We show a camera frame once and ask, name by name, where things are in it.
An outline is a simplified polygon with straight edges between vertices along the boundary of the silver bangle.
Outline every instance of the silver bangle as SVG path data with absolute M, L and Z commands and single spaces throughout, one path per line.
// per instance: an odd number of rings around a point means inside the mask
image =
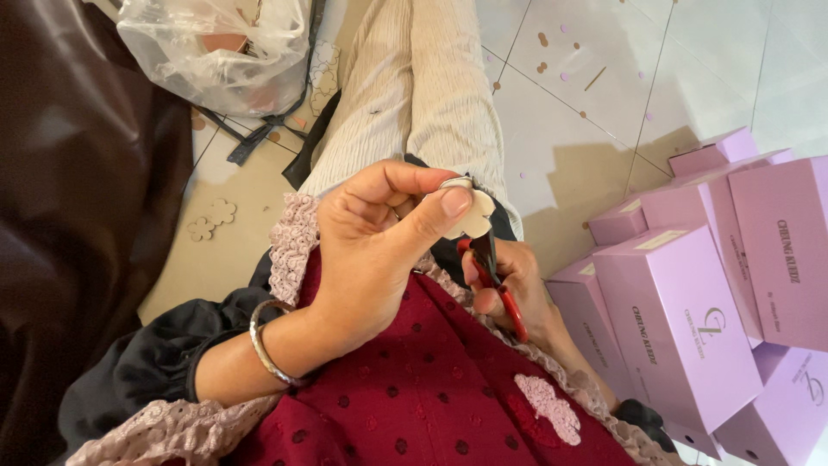
M 264 364 L 265 369 L 267 369 L 274 377 L 282 381 L 285 385 L 293 386 L 296 388 L 302 388 L 303 386 L 308 386 L 311 384 L 311 379 L 309 377 L 302 377 L 297 379 L 295 377 L 288 376 L 286 373 L 282 372 L 281 369 L 276 367 L 276 364 L 273 364 L 273 360 L 267 355 L 267 351 L 264 349 L 264 342 L 262 342 L 262 334 L 259 332 L 260 327 L 258 326 L 258 318 L 259 314 L 262 313 L 262 309 L 264 308 L 279 308 L 285 312 L 293 311 L 294 308 L 278 299 L 269 299 L 265 301 L 253 310 L 253 315 L 250 316 L 250 339 L 253 340 L 253 349 L 256 350 L 256 354 L 259 356 L 259 359 Z

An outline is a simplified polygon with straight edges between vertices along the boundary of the pink shoe box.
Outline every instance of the pink shoe box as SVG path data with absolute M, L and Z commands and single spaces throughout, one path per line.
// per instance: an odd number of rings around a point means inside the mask
M 634 238 L 647 231 L 647 221 L 641 209 L 641 194 L 633 194 L 617 206 L 587 222 L 595 244 L 611 246 Z
M 740 163 L 729 163 L 692 177 L 676 178 L 668 187 L 641 196 L 642 209 L 651 228 L 686 223 L 710 225 L 751 347 L 762 342 L 763 331 L 736 209 L 730 195 L 728 175 L 779 163 L 792 157 L 791 151 L 787 150 Z
M 664 420 L 664 430 L 674 442 L 680 442 L 701 453 L 715 459 L 722 459 L 725 456 L 725 448 L 716 438 L 716 434 L 705 434 L 693 429 L 687 429 L 683 425 L 676 424 L 670 420 Z
M 595 275 L 592 254 L 597 247 L 546 281 L 552 301 L 561 310 L 572 340 L 598 375 L 613 389 L 619 400 L 635 397 L 607 305 Z
M 700 149 L 670 157 L 667 161 L 676 177 L 685 177 L 758 155 L 750 128 L 745 126 L 713 138 Z
M 762 390 L 707 225 L 650 230 L 592 258 L 638 400 L 710 434 Z
M 765 389 L 716 438 L 754 464 L 802 466 L 828 424 L 828 353 L 763 343 L 753 356 Z
M 765 340 L 828 352 L 828 156 L 730 176 Z

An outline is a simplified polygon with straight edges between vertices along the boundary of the red scissors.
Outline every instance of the red scissors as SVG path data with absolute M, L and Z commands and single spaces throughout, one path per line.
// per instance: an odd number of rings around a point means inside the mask
M 506 308 L 506 313 L 512 318 L 512 323 L 515 327 L 517 340 L 525 343 L 529 340 L 529 333 L 523 325 L 522 315 L 518 308 L 518 303 L 512 296 L 509 288 L 503 284 L 497 274 L 498 260 L 494 252 L 494 233 L 492 229 L 479 238 L 473 240 L 460 240 L 457 243 L 457 252 L 462 258 L 467 250 L 474 252 L 474 267 L 480 277 L 480 282 L 484 288 L 494 288 L 498 291 L 500 299 L 503 301 L 503 306 Z

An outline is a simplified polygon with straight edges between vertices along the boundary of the brown leather cushion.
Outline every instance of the brown leather cushion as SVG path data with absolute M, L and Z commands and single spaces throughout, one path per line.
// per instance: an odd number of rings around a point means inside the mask
M 66 388 L 140 325 L 192 170 L 190 106 L 93 5 L 0 17 L 0 464 L 43 464 Z

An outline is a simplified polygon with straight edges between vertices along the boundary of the scissors blade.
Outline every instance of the scissors blade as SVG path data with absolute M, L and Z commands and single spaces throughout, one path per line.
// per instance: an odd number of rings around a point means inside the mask
M 486 269 L 486 272 L 494 282 L 495 288 L 500 286 L 500 279 L 498 278 L 498 257 L 494 251 L 494 231 L 489 231 L 478 238 L 471 241 L 471 248 L 474 250 L 474 259 L 481 267 Z

